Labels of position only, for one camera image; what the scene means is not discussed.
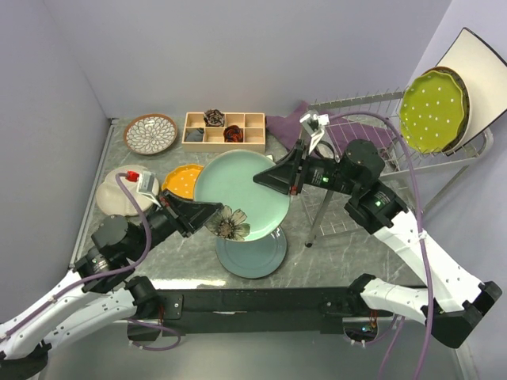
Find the floral patterned round plate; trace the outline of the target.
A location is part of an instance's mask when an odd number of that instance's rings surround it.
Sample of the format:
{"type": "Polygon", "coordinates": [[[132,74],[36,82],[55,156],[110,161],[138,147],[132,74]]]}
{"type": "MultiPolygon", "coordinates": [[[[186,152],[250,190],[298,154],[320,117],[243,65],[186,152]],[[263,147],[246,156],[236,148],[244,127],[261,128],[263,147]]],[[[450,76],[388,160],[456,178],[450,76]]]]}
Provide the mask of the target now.
{"type": "Polygon", "coordinates": [[[124,143],[141,155],[159,154],[177,139],[177,125],[168,116],[151,113],[135,118],[124,130],[124,143]]]}

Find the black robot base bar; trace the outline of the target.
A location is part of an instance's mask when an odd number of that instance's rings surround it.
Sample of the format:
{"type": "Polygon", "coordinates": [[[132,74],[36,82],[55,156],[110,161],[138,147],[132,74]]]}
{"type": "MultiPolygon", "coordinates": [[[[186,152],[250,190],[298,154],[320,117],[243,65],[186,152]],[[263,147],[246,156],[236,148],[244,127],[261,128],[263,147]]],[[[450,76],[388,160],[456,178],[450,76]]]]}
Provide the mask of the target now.
{"type": "Polygon", "coordinates": [[[345,287],[158,290],[136,313],[183,335],[318,331],[343,333],[345,318],[374,313],[345,287]]]}

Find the green scalloped plate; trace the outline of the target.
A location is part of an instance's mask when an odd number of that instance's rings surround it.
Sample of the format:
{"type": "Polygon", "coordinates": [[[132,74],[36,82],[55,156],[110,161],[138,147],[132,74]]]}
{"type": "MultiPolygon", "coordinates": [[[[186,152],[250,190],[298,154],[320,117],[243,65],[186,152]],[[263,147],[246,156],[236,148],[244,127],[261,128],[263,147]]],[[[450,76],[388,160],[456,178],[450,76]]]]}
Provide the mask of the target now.
{"type": "Polygon", "coordinates": [[[406,143],[423,153],[440,153],[463,134],[468,94],[460,76],[433,68],[415,78],[399,107],[400,130],[406,143]]]}

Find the mint green flower plate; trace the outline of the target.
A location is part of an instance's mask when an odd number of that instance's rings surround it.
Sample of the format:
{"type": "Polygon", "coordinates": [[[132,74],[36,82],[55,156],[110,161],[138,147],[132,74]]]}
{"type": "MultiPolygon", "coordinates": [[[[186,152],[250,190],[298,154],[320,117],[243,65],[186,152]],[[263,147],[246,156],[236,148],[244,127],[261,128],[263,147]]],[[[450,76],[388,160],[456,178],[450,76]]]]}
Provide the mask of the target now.
{"type": "Polygon", "coordinates": [[[274,165],[263,154],[232,150],[216,156],[203,168],[193,199],[223,205],[206,223],[212,234],[229,241],[256,241],[283,222],[291,197],[254,182],[256,174],[274,165]]]}

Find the cream divided plate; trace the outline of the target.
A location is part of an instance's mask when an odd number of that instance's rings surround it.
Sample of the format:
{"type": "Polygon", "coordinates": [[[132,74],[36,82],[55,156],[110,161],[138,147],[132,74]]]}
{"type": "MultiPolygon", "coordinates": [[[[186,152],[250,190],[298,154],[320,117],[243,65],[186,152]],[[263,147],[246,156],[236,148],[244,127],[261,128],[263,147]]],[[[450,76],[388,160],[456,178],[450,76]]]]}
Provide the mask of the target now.
{"type": "MultiPolygon", "coordinates": [[[[116,174],[126,173],[127,171],[141,174],[143,171],[147,171],[147,168],[141,165],[124,165],[106,175],[95,196],[97,206],[105,215],[137,216],[136,209],[116,182],[116,174]]],[[[146,196],[137,192],[137,183],[128,181],[123,177],[121,181],[134,196],[142,211],[147,211],[154,205],[146,196]]]]}

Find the yellow polka dot plate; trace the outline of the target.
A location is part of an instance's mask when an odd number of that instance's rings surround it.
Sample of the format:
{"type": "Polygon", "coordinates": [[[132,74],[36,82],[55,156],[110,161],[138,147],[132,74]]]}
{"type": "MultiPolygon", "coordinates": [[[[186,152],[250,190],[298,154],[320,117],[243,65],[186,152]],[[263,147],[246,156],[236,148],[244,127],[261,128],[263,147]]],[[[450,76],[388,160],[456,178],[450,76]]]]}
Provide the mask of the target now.
{"type": "Polygon", "coordinates": [[[176,196],[192,200],[196,180],[203,168],[202,165],[198,164],[186,164],[177,167],[166,175],[162,190],[168,190],[176,196]]]}

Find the teal round plate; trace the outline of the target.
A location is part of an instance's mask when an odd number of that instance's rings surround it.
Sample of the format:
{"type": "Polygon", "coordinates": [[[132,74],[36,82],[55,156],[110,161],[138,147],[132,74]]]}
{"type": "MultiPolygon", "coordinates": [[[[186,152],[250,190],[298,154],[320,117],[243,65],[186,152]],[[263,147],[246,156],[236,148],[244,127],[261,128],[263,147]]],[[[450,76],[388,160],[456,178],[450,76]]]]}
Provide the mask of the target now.
{"type": "Polygon", "coordinates": [[[243,279],[273,274],[284,262],[288,242],[281,228],[256,241],[236,242],[216,238],[215,251],[221,265],[243,279]]]}

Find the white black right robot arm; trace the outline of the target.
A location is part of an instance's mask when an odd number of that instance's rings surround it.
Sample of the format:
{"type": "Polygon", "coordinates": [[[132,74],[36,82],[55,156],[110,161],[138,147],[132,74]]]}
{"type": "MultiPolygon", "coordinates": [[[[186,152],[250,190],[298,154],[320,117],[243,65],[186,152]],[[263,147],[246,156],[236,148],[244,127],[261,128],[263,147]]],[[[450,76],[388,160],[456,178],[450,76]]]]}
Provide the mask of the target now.
{"type": "Polygon", "coordinates": [[[308,184],[349,196],[345,211],[352,220],[396,253],[426,285],[403,287],[363,274],[347,289],[346,315],[387,311],[428,326],[444,346],[459,348],[501,297],[501,288],[470,274],[418,228],[415,214],[380,180],[385,162],[372,142],[353,140],[339,159],[313,157],[307,150],[297,141],[253,181],[285,195],[296,195],[308,184]]]}

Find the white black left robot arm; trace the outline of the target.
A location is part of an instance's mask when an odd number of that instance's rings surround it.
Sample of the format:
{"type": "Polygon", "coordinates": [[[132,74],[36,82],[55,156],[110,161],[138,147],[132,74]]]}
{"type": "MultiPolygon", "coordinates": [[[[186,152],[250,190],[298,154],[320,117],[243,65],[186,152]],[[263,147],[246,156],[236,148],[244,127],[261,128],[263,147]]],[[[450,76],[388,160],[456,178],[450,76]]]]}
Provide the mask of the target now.
{"type": "Polygon", "coordinates": [[[93,246],[42,298],[1,325],[1,377],[30,379],[65,344],[125,318],[153,316],[157,291],[135,269],[174,233],[195,234],[222,209],[221,203],[183,199],[164,191],[159,208],[141,212],[135,224],[121,215],[105,218],[93,246]]]}

